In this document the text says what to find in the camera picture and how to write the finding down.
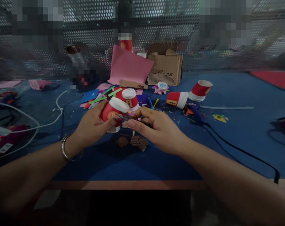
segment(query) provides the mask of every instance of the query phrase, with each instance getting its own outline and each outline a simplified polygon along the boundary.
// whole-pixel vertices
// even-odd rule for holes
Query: blue table
[[[250,110],[202,109],[202,112],[207,115],[209,124],[227,141],[276,167],[281,173],[280,183],[285,184],[285,135],[271,124],[277,118],[285,117],[285,91],[247,73],[229,72],[183,73],[180,86],[170,87],[169,91],[190,91],[200,79],[213,83],[213,88],[202,105],[255,107]],[[26,83],[27,81],[24,81],[19,85],[23,90],[19,100],[21,110],[42,125],[54,121],[59,114],[59,110],[52,111],[54,108],[57,109],[55,100],[70,83],[59,81],[60,87],[48,92],[25,88]],[[176,125],[191,139],[231,159],[235,158],[265,177],[273,179],[273,169],[223,143],[212,131],[196,125],[185,117],[182,110],[165,105],[167,94],[154,94],[151,86],[149,90],[144,91],[144,94],[149,95],[153,104],[159,98],[155,108],[164,110],[171,118],[175,116]],[[59,100],[59,105],[63,107],[81,95],[79,93],[64,94]],[[79,102],[80,99],[70,103],[64,109],[63,136],[76,129],[86,112],[79,107]],[[213,114],[225,115],[229,121],[223,123],[214,120]],[[35,126],[25,117],[20,119],[20,123]],[[41,128],[31,145],[0,159],[0,166],[59,141],[61,127],[62,118],[54,125]],[[87,148],[79,161],[64,167],[55,176],[49,188],[200,189],[204,187],[202,178],[188,163],[176,156],[161,152],[152,143],[145,152],[130,145],[124,148],[118,147],[115,141],[121,134],[131,136],[132,130],[123,128],[119,133],[106,134],[94,146]]]

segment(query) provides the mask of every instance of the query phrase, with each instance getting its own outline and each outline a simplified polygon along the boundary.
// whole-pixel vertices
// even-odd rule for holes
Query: hand
[[[134,113],[133,117],[139,118],[141,116],[144,116],[142,121],[151,124],[154,129],[136,120],[129,120],[128,126],[145,136],[160,150],[176,155],[190,143],[190,138],[184,135],[164,112],[141,107]]]
[[[75,132],[67,138],[67,141],[69,139],[73,140],[82,149],[87,148],[101,139],[109,129],[121,122],[122,119],[118,116],[110,118],[106,122],[101,122],[99,117],[107,104],[108,101],[103,101],[88,110]]]

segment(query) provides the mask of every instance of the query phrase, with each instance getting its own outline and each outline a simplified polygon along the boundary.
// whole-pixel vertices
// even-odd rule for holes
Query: bracelet
[[[69,157],[67,157],[67,155],[65,154],[65,142],[66,142],[66,139],[70,136],[71,134],[69,134],[69,135],[66,135],[64,138],[63,138],[63,140],[61,140],[61,142],[62,142],[62,154],[63,154],[63,156],[68,160],[68,161],[76,161],[76,160],[79,160],[80,158],[82,158],[82,156],[83,156],[83,151],[81,151],[81,156],[78,158],[78,159],[76,159],[76,160],[74,160],[74,159],[70,159]]]

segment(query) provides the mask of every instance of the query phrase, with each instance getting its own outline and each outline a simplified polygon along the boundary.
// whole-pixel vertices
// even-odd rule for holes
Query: metal mesh wall
[[[201,45],[199,1],[134,0],[134,52],[152,42],[178,42],[184,71],[256,69],[284,66],[285,0],[252,0],[251,45]],[[78,44],[91,64],[110,70],[112,35],[110,0],[62,0],[63,45]],[[64,50],[14,50],[12,0],[0,0],[0,79],[66,78]]]

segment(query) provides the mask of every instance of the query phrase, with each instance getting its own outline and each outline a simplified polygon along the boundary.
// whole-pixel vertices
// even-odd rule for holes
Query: floor
[[[240,225],[211,191],[61,191],[49,208],[22,213],[30,225]]]

